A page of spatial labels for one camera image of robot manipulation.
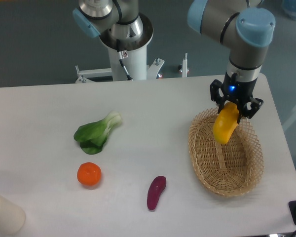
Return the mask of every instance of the woven basket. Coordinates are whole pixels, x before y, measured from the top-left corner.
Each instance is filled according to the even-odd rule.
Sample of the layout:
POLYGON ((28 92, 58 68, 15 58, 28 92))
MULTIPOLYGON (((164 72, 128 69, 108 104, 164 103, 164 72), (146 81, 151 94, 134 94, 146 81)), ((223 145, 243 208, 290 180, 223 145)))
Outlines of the woven basket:
POLYGON ((258 137, 242 119, 229 142, 214 139, 213 125, 218 109, 203 111, 193 120, 188 135, 194 171, 211 192, 232 197, 251 191, 263 175, 263 156, 258 137))

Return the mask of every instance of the green leafy vegetable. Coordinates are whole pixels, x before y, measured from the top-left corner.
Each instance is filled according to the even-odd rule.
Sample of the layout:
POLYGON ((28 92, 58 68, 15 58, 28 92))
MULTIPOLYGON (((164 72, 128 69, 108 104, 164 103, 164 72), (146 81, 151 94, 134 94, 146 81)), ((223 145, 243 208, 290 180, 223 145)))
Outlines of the green leafy vegetable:
POLYGON ((110 130, 121 122, 120 113, 112 111, 100 121, 80 126, 74 134, 74 139, 80 143, 85 153, 94 155, 102 151, 110 130))

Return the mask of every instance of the sweet potato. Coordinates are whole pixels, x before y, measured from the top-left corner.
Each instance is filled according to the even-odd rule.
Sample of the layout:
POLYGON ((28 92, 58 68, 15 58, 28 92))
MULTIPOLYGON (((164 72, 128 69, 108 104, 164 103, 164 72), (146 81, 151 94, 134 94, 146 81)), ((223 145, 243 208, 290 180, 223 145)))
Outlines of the sweet potato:
POLYGON ((155 210, 157 207, 160 195, 162 194, 163 190, 166 188, 167 180, 164 176, 156 177, 153 182, 151 183, 148 196, 147 196, 147 207, 150 211, 155 210))

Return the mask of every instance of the orange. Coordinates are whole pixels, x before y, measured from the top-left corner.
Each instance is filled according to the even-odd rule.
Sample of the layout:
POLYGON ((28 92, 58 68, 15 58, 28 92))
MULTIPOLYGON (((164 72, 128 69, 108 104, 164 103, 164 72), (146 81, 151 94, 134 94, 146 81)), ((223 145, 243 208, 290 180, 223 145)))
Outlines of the orange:
POLYGON ((77 179, 84 185, 95 185, 101 179, 101 169, 94 163, 84 163, 78 169, 77 179))

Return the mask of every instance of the white cylinder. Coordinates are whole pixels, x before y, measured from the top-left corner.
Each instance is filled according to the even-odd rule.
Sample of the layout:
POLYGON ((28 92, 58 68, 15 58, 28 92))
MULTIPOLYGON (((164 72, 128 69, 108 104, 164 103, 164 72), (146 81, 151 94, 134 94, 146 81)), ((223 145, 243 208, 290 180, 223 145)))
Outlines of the white cylinder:
POLYGON ((22 228, 24 222, 24 210, 0 196, 0 234, 15 234, 22 228))
MULTIPOLYGON (((112 69, 113 81, 127 80, 126 73, 121 66, 116 49, 107 47, 109 51, 110 64, 112 69)), ((128 74, 133 80, 147 79, 147 46, 127 51, 128 57, 122 59, 128 74)))

